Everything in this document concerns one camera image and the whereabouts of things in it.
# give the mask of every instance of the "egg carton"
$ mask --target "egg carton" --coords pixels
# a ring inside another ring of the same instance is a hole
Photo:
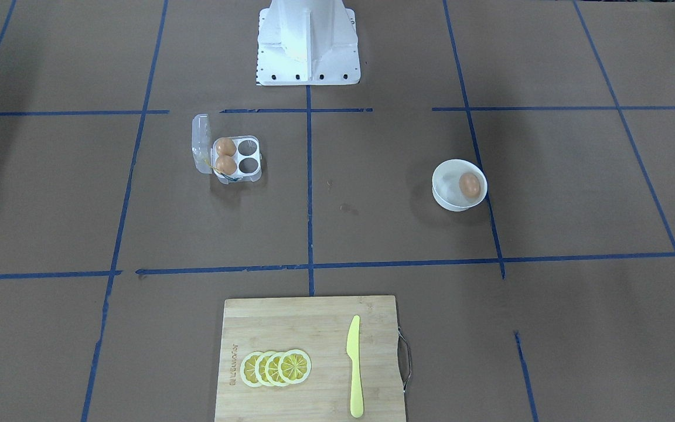
[[[221,138],[212,142],[210,118],[199,114],[192,120],[192,156],[199,173],[214,174],[217,180],[227,185],[233,182],[256,182],[262,177],[262,152],[260,140],[252,135],[228,137],[236,146],[233,161],[236,171],[226,175],[212,168],[217,160],[215,145]]]

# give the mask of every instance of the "wooden cutting board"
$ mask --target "wooden cutting board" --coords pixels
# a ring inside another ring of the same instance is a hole
[[[360,420],[405,422],[394,296],[226,300],[215,422],[356,420],[349,411],[351,361],[345,351],[354,315],[361,315]],[[241,361],[249,353],[292,348],[311,357],[311,374],[301,384],[252,388],[241,381]]]

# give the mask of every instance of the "knife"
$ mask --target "knife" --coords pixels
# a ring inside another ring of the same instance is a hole
[[[353,371],[350,376],[350,414],[353,417],[364,415],[364,392],[361,388],[361,364],[359,363],[359,325],[361,317],[353,316],[353,321],[348,329],[348,342],[345,345],[345,352],[353,361]]]

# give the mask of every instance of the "printed lemon slice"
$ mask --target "printed lemon slice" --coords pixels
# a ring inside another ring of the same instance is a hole
[[[241,361],[241,381],[249,387],[262,387],[262,383],[257,381],[257,358],[262,355],[262,352],[251,352],[246,355],[246,358]]]
[[[278,374],[288,384],[304,382],[311,372],[311,359],[303,350],[294,348],[283,353],[278,365]]]
[[[257,361],[254,362],[254,367],[257,368],[257,371],[254,372],[254,376],[257,377],[257,381],[260,382],[260,384],[264,385],[265,387],[272,387],[272,383],[267,381],[265,364],[267,363],[267,360],[274,354],[275,352],[273,352],[273,350],[262,353],[262,355],[260,355],[257,358]]]
[[[265,363],[265,376],[267,377],[267,381],[278,387],[285,387],[288,385],[288,383],[281,378],[281,374],[278,371],[278,364],[281,363],[281,358],[283,358],[284,354],[285,353],[283,352],[275,353],[270,356]]]

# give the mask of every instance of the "egg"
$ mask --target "egg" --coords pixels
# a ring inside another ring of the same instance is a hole
[[[236,145],[233,144],[233,140],[230,137],[222,137],[215,141],[215,152],[218,155],[233,157],[236,154]]]
[[[236,162],[228,155],[221,155],[215,160],[215,168],[217,168],[220,173],[230,176],[236,172]]]
[[[463,174],[460,178],[460,190],[466,198],[476,199],[480,195],[480,181],[473,173]]]

